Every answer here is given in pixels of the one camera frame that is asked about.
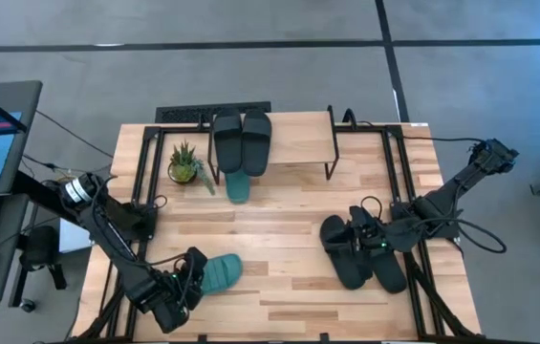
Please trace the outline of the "black rubber slide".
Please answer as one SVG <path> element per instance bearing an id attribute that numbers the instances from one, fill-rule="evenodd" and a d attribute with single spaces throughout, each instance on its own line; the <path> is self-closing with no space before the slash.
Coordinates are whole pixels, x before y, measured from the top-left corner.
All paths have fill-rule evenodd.
<path id="1" fill-rule="evenodd" d="M 389 293 L 400 293 L 407 288 L 406 277 L 392 249 L 368 250 L 366 261 L 380 285 Z"/>
<path id="2" fill-rule="evenodd" d="M 237 172 L 242 164 L 242 119 L 235 108 L 219 112 L 213 122 L 216 160 L 225 173 Z"/>
<path id="3" fill-rule="evenodd" d="M 260 110 L 246 113 L 242 131 L 242 165 L 247 175 L 260 177 L 265 173 L 269 161 L 271 134 L 271 121 L 266 113 Z"/>
<path id="4" fill-rule="evenodd" d="M 347 290 L 361 288 L 365 278 L 357 263 L 352 229 L 339 216 L 331 215 L 323 221 L 319 238 L 342 286 Z"/>

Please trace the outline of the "wooden shelf black metal frame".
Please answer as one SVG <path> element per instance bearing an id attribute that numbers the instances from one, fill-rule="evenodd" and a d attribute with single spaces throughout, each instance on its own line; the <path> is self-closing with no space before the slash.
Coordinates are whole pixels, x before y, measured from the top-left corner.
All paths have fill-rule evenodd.
<path id="1" fill-rule="evenodd" d="M 245 113 L 238 111 L 241 114 L 242 131 L 246 113 L 251 110 L 259 109 L 250 109 Z M 330 179 L 332 177 L 335 165 L 339 160 L 339 151 L 334 114 L 331 107 L 320 112 L 266 114 L 270 118 L 272 126 L 267 169 L 271 164 L 322 163 L 325 167 L 326 178 Z M 218 182 L 220 175 L 225 173 L 219 169 L 216 160 L 213 138 L 213 122 L 216 115 L 210 118 L 207 125 L 209 129 L 207 163 L 212 179 Z"/>

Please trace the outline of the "black floor grille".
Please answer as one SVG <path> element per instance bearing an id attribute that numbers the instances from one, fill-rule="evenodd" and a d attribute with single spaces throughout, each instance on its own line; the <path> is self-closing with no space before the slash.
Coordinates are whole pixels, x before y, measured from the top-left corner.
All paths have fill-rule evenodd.
<path id="1" fill-rule="evenodd" d="M 264 112 L 271 111 L 269 101 L 219 103 L 185 106 L 158 107 L 155 114 L 156 123 L 206 123 L 209 119 L 226 108 L 235 108 L 240 113 L 250 109 L 259 109 Z"/>

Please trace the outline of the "green rubber slide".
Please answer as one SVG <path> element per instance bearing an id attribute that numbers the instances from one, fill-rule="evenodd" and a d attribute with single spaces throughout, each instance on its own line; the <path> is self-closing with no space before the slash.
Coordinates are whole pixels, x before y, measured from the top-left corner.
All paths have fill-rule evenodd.
<path id="1" fill-rule="evenodd" d="M 244 204 L 248 201 L 250 192 L 249 176 L 242 170 L 225 174 L 226 192 L 233 204 Z"/>
<path id="2" fill-rule="evenodd" d="M 243 262 L 235 253 L 211 258 L 204 267 L 202 291 L 204 295 L 224 292 L 232 288 L 243 274 Z"/>

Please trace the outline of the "potted succulent plant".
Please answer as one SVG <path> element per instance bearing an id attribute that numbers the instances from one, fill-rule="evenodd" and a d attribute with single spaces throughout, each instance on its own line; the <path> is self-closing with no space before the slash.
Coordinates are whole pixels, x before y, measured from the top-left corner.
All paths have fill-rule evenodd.
<path id="1" fill-rule="evenodd" d="M 195 156 L 195 146 L 191 146 L 184 140 L 179 146 L 175 145 L 168 165 L 168 176 L 177 184 L 192 184 L 200 178 L 211 196 L 216 194 L 212 181 L 205 172 L 205 166 L 201 159 Z"/>

